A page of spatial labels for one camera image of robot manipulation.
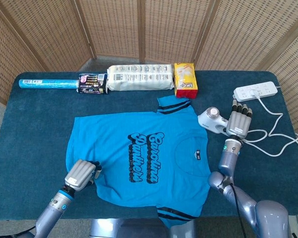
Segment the black cable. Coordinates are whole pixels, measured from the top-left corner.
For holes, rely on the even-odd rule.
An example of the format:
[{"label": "black cable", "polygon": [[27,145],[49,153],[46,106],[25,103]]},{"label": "black cable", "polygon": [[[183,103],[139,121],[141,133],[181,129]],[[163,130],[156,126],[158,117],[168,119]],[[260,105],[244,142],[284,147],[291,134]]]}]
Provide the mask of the black cable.
[{"label": "black cable", "polygon": [[0,236],[0,238],[14,238],[14,237],[18,237],[18,236],[20,236],[20,235],[23,235],[23,234],[29,232],[30,230],[32,230],[32,229],[34,229],[34,228],[35,228],[35,226],[34,226],[34,227],[31,227],[30,229],[27,229],[26,231],[20,232],[20,233],[18,233],[18,234],[15,234],[15,235]]},{"label": "black cable", "polygon": [[231,186],[232,189],[233,189],[234,198],[235,198],[235,204],[236,204],[236,208],[237,208],[237,213],[238,213],[238,218],[239,218],[240,226],[241,226],[241,228],[242,228],[244,238],[246,238],[246,233],[245,233],[245,229],[244,229],[244,226],[243,226],[242,217],[240,216],[240,212],[239,212],[239,207],[238,207],[238,202],[237,202],[236,191],[235,191],[235,188],[234,188],[233,183],[231,183],[230,186]]}]

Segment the yellow box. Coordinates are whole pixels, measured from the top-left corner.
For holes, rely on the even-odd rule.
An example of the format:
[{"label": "yellow box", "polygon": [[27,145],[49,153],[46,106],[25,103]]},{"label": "yellow box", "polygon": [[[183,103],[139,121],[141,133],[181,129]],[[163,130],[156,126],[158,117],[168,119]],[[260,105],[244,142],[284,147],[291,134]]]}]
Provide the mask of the yellow box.
[{"label": "yellow box", "polygon": [[196,98],[198,85],[193,63],[174,64],[174,90],[178,98]]}]

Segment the woven screen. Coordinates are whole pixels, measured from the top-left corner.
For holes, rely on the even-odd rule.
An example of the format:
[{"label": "woven screen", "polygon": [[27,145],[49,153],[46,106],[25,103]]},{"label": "woven screen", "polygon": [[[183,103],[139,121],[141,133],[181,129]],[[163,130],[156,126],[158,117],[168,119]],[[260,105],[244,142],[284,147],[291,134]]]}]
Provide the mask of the woven screen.
[{"label": "woven screen", "polygon": [[298,131],[298,37],[268,70],[278,76],[294,128]]},{"label": "woven screen", "polygon": [[146,59],[190,62],[209,0],[146,0]]},{"label": "woven screen", "polygon": [[42,71],[0,18],[0,102],[6,104],[15,77],[24,71]]},{"label": "woven screen", "polygon": [[296,19],[298,0],[221,1],[196,69],[255,69]]},{"label": "woven screen", "polygon": [[97,55],[139,56],[137,0],[79,0]]},{"label": "woven screen", "polygon": [[89,49],[70,1],[1,0],[9,14],[51,71],[78,70]]}]

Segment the power strip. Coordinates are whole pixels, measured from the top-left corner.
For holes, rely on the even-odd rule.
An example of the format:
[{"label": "power strip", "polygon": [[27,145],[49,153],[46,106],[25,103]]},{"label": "power strip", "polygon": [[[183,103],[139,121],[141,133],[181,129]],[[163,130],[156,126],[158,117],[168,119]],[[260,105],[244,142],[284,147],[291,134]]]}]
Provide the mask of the power strip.
[{"label": "power strip", "polygon": [[278,91],[272,81],[258,83],[244,87],[238,87],[234,90],[234,96],[239,102],[256,99],[253,90],[258,92],[260,98],[274,96]]}]

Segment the blue cylindrical package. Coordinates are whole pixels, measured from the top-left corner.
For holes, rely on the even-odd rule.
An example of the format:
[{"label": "blue cylindrical package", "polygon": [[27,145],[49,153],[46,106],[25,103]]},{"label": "blue cylindrical package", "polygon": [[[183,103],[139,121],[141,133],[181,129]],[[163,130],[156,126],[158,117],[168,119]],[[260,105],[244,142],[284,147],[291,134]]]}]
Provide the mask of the blue cylindrical package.
[{"label": "blue cylindrical package", "polygon": [[78,80],[68,79],[20,79],[20,88],[57,88],[57,89],[76,89]]}]

